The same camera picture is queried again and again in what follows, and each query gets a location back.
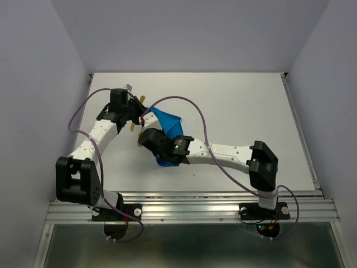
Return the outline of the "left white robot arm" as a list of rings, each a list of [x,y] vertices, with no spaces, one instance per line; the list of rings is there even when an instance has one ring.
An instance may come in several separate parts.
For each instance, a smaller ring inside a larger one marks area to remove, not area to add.
[[[105,208],[112,220],[124,214],[121,194],[104,189],[102,154],[110,142],[118,136],[128,121],[140,125],[140,117],[146,111],[144,96],[136,97],[128,88],[110,89],[109,102],[95,119],[89,133],[75,130],[84,141],[69,155],[58,158],[55,164],[56,197],[62,202]]]

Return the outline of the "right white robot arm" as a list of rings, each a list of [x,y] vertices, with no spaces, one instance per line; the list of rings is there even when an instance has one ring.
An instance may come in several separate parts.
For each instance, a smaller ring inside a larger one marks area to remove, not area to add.
[[[191,136],[170,138],[162,130],[148,128],[140,134],[138,143],[170,164],[216,165],[248,174],[258,194],[257,213],[269,218],[277,211],[278,157],[262,141],[251,146],[206,145]]]

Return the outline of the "blue cloth napkin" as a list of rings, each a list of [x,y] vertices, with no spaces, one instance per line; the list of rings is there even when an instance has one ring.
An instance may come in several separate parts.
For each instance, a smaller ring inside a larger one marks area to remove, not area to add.
[[[152,108],[151,112],[157,117],[164,133],[171,139],[184,134],[181,117],[166,113],[157,108]]]

